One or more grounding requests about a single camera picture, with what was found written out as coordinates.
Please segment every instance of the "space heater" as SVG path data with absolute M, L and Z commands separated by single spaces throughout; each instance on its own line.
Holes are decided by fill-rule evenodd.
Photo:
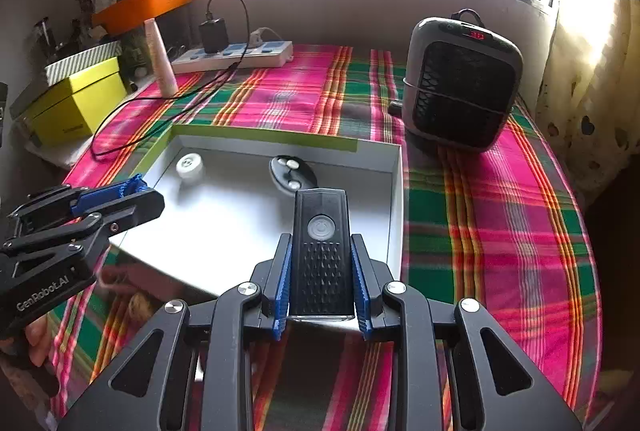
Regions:
M 478 25 L 460 21 L 473 15 Z M 472 151 L 491 147 L 511 112 L 522 54 L 475 11 L 427 18 L 411 36 L 402 104 L 389 107 L 420 137 Z

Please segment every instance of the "silver bolt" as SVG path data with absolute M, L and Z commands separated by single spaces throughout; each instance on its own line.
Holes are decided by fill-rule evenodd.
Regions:
M 460 306 L 466 312 L 478 312 L 480 310 L 480 303 L 471 297 L 465 297 L 460 301 Z
M 184 303 L 179 299 L 172 299 L 164 305 L 164 311 L 169 314 L 177 314 L 184 308 Z
M 257 284 L 251 283 L 251 281 L 246 281 L 238 285 L 238 292 L 243 296 L 251 296 L 251 294 L 254 294 L 257 290 Z
M 386 289 L 391 294 L 404 294 L 406 292 L 406 285 L 402 281 L 390 281 L 386 284 Z

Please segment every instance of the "yellow patterned curtain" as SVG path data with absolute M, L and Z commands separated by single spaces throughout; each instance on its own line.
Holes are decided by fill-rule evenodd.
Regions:
M 639 0 L 559 0 L 536 123 L 588 206 L 640 151 Z

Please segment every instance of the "power strip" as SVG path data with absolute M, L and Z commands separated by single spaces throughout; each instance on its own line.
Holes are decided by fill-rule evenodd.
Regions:
M 234 43 L 222 52 L 207 54 L 203 48 L 188 50 L 171 63 L 176 74 L 223 70 L 240 60 L 244 43 Z M 267 41 L 255 48 L 247 49 L 240 68 L 277 68 L 293 59 L 293 43 L 290 41 Z

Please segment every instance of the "orange box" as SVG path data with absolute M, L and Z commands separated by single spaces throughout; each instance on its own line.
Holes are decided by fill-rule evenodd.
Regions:
M 109 34 L 117 36 L 142 25 L 191 0 L 120 0 L 92 15 L 94 26 L 103 26 Z

